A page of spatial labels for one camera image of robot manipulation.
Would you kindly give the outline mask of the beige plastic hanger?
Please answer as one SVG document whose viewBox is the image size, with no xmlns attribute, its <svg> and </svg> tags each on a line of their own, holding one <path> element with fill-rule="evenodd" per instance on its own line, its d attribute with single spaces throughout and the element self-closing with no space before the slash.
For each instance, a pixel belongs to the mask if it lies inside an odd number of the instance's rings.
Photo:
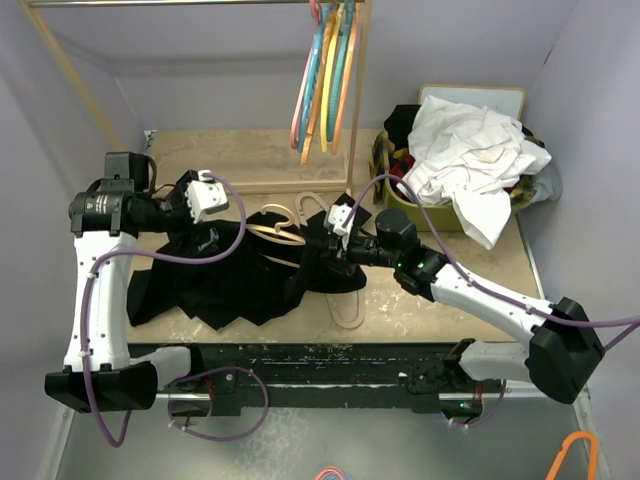
<svg viewBox="0 0 640 480">
<path fill-rule="evenodd" d="M 297 217 L 281 204 L 267 203 L 247 218 L 250 243 L 266 260 L 299 268 L 306 240 Z"/>
</svg>

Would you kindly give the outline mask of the black shirt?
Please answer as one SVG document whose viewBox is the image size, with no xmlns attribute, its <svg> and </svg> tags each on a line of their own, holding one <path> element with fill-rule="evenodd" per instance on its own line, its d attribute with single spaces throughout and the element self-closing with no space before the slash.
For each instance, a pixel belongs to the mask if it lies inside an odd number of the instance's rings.
<svg viewBox="0 0 640 480">
<path fill-rule="evenodd" d="M 149 269 L 131 277 L 126 305 L 130 324 L 137 327 L 179 308 L 215 330 L 238 318 L 262 325 L 298 307 L 308 291 L 346 294 L 363 289 L 367 277 L 361 267 L 354 275 L 339 275 L 321 263 L 324 218 L 319 211 L 300 226 L 306 244 L 297 269 L 266 260 L 251 245 L 249 233 L 230 256 L 216 263 L 154 260 Z"/>
</svg>

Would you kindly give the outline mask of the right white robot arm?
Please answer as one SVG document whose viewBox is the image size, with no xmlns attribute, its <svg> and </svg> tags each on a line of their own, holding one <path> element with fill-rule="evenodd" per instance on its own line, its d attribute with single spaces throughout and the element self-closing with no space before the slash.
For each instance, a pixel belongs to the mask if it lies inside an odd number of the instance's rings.
<svg viewBox="0 0 640 480">
<path fill-rule="evenodd" d="M 352 207 L 326 213 L 329 256 L 345 265 L 392 269 L 407 293 L 457 308 L 501 330 L 508 342 L 462 340 L 445 366 L 446 383 L 467 391 L 478 381 L 533 384 L 548 398 L 571 404 L 604 358 L 605 349 L 582 306 L 521 295 L 490 282 L 424 244 L 398 209 L 375 219 L 373 236 L 358 234 Z"/>
</svg>

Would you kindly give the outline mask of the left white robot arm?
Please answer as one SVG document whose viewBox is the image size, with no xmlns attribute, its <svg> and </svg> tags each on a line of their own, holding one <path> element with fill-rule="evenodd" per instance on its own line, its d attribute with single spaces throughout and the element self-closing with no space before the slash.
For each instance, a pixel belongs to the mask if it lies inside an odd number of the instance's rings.
<svg viewBox="0 0 640 480">
<path fill-rule="evenodd" d="M 74 325 L 63 367 L 46 375 L 44 391 L 80 413 L 147 410 L 171 381 L 184 392 L 202 387 L 204 365 L 186 347 L 130 356 L 126 336 L 131 257 L 142 232 L 182 233 L 193 225 L 187 204 L 196 171 L 184 173 L 165 199 L 157 198 L 155 161 L 134 152 L 109 152 L 102 178 L 68 208 L 77 260 Z"/>
</svg>

